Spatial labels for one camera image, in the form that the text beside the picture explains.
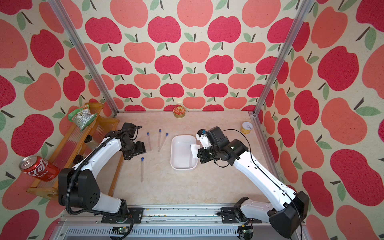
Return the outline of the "white rectangular tray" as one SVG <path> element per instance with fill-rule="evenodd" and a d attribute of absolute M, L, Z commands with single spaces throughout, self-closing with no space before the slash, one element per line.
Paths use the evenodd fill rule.
<path fill-rule="evenodd" d="M 175 171 L 192 171 L 198 165 L 198 159 L 192 159 L 192 168 L 189 168 L 191 145 L 196 144 L 196 138 L 191 135 L 179 135 L 172 139 L 171 167 Z"/>

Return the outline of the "white wipe cloth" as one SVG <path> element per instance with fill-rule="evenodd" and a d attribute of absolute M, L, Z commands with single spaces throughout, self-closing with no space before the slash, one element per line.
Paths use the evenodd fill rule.
<path fill-rule="evenodd" d="M 192 144 L 191 145 L 191 154 L 192 154 L 192 157 L 194 159 L 199 159 L 198 157 L 198 153 L 199 153 L 199 149 L 201 148 L 200 145 L 197 145 L 197 144 Z"/>

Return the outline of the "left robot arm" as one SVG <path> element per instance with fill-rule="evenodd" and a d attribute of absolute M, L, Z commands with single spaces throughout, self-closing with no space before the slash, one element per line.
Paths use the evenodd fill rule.
<path fill-rule="evenodd" d="M 60 171 L 59 204 L 65 207 L 68 214 L 75 216 L 92 213 L 118 218 L 131 216 L 126 201 L 103 194 L 96 178 L 116 153 L 122 152 L 127 161 L 146 153 L 145 144 L 136 140 L 141 128 L 132 123 L 124 123 L 121 130 L 107 133 L 85 159 L 72 168 Z"/>

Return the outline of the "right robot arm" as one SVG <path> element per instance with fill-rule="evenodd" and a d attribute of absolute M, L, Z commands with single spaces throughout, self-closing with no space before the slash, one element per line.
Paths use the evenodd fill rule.
<path fill-rule="evenodd" d="M 252 155 L 241 141 L 221 140 L 211 143 L 200 138 L 202 148 L 196 156 L 201 163 L 223 160 L 242 172 L 267 197 L 269 203 L 246 199 L 240 202 L 240 211 L 247 219 L 271 224 L 282 237 L 289 239 L 307 217 L 310 198 L 303 191 L 295 192 L 272 175 Z"/>

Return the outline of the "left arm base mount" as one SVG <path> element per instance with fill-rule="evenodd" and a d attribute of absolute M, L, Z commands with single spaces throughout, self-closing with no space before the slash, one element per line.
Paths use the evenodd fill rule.
<path fill-rule="evenodd" d="M 128 207 L 123 213 L 109 214 L 102 217 L 102 224 L 140 224 L 144 208 Z"/>

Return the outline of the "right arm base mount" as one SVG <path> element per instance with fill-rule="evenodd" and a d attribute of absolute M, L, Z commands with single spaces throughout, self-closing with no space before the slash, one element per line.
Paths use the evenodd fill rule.
<path fill-rule="evenodd" d="M 240 225 L 249 225 L 253 224 L 261 224 L 261 220 L 257 219 L 249 219 L 247 218 L 239 208 L 227 208 L 223 207 L 219 212 L 216 213 L 222 220 L 223 224 L 240 224 Z"/>

